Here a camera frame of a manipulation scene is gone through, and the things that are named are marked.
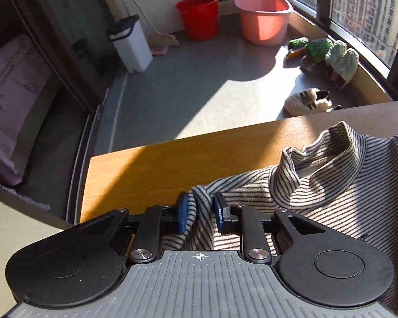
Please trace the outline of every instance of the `striped shirt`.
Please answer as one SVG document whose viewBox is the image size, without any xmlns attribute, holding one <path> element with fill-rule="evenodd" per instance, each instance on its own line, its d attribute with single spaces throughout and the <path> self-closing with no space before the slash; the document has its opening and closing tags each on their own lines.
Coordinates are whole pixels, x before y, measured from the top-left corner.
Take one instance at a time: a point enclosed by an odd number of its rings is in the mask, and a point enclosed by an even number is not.
<svg viewBox="0 0 398 318">
<path fill-rule="evenodd" d="M 276 166 L 198 185 L 189 192 L 186 233 L 166 237 L 165 248 L 239 249 L 238 236 L 217 232 L 217 191 L 228 204 L 248 204 L 265 214 L 287 208 L 385 252 L 395 276 L 384 303 L 398 314 L 398 135 L 359 135 L 340 122 L 302 151 L 285 148 Z"/>
</svg>

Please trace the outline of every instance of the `pink bedding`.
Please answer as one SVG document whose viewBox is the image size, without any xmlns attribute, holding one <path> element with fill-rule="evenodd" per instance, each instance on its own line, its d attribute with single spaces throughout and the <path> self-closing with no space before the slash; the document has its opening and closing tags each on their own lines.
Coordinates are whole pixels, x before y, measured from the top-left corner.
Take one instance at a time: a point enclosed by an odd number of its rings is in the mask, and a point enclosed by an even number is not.
<svg viewBox="0 0 398 318">
<path fill-rule="evenodd" d="M 26 116 L 51 76 L 51 70 L 26 35 L 0 49 L 0 180 L 21 182 L 23 171 L 11 161 Z"/>
</svg>

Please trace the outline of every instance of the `white fluffy slipper with black stripes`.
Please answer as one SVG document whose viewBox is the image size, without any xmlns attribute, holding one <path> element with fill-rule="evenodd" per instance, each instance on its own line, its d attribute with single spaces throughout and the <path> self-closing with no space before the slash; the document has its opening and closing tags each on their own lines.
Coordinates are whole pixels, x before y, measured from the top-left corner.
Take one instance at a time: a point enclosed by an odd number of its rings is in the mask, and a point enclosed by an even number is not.
<svg viewBox="0 0 398 318">
<path fill-rule="evenodd" d="M 285 100 L 283 108 L 294 117 L 324 112 L 331 107 L 328 97 L 329 91 L 307 89 L 289 96 Z"/>
</svg>

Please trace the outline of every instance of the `black circular cover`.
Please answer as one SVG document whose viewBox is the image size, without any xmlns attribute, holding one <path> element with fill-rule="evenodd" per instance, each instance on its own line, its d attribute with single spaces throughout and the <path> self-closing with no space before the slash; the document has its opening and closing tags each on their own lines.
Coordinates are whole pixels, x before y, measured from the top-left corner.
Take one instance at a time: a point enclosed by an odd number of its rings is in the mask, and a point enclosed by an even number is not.
<svg viewBox="0 0 398 318">
<path fill-rule="evenodd" d="M 329 307 L 357 307 L 380 298 L 394 269 L 386 254 L 334 230 L 299 235 L 277 263 L 293 292 Z"/>
<path fill-rule="evenodd" d="M 26 246 L 6 266 L 16 300 L 63 308 L 109 292 L 123 273 L 123 262 L 106 243 L 73 228 Z"/>
</svg>

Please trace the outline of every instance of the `pink bucket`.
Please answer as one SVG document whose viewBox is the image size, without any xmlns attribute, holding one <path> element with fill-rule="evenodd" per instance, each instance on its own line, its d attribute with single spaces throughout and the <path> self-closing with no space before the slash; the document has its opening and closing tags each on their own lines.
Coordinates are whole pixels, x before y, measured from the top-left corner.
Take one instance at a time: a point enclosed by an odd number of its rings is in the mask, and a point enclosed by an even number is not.
<svg viewBox="0 0 398 318">
<path fill-rule="evenodd" d="M 280 45 L 293 12 L 287 0 L 234 0 L 240 9 L 243 37 L 258 45 Z"/>
</svg>

